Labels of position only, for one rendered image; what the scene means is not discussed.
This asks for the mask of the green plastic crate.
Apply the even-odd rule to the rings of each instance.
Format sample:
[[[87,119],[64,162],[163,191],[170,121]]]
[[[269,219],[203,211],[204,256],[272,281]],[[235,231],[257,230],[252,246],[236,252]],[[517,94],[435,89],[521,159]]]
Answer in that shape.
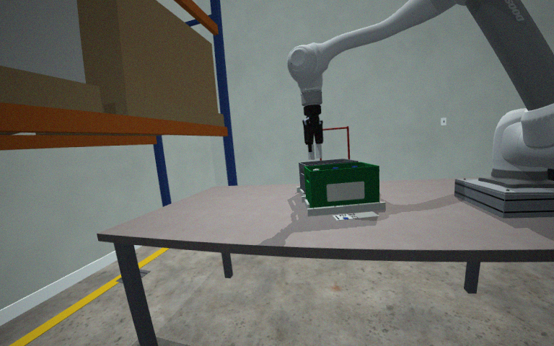
[[[338,169],[333,169],[334,167]],[[304,167],[304,179],[306,200],[310,208],[378,203],[377,179],[367,163]]]

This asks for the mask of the white paper pick list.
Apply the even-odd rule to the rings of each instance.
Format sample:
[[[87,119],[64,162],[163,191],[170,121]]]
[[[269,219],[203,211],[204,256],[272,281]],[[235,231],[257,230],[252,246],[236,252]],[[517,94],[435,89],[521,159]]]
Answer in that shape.
[[[372,211],[372,212],[364,212],[364,213],[351,213],[351,214],[336,215],[336,216],[333,216],[333,217],[337,221],[342,221],[342,220],[348,220],[348,219],[368,218],[368,217],[375,217],[375,216],[378,216],[378,215]]]

